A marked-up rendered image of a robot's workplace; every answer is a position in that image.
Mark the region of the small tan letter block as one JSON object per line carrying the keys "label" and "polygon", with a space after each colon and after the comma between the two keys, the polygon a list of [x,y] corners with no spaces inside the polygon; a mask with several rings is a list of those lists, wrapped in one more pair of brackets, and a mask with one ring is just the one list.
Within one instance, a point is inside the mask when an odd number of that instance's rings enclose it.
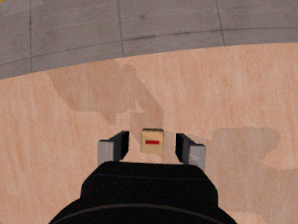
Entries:
{"label": "small tan letter block", "polygon": [[141,153],[163,154],[164,130],[144,128],[141,131]]}

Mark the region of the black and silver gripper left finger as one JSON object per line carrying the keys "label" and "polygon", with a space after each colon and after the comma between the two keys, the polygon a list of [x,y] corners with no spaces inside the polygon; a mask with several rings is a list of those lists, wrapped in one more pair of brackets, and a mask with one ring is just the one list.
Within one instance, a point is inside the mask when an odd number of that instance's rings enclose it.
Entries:
{"label": "black and silver gripper left finger", "polygon": [[129,151],[129,131],[98,141],[98,166],[106,161],[123,160]]}

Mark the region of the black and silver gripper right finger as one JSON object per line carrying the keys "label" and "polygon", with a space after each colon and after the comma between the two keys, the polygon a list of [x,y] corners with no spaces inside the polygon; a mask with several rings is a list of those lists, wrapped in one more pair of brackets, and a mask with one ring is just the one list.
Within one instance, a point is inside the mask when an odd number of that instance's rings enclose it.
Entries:
{"label": "black and silver gripper right finger", "polygon": [[196,144],[185,134],[176,133],[175,153],[180,163],[198,166],[204,172],[206,154],[204,144]]}

